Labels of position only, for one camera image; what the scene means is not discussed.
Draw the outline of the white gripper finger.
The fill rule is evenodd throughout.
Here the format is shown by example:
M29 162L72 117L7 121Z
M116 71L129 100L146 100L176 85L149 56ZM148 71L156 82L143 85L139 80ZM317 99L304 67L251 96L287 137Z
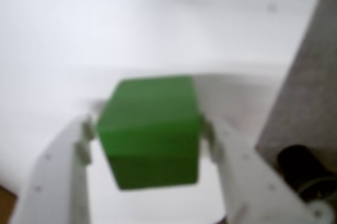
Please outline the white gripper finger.
M300 199L225 118L204 119L202 136L217 166L227 223L332 223L328 203Z
M80 116L37 158L10 217L11 223L90 223L87 167L93 121Z

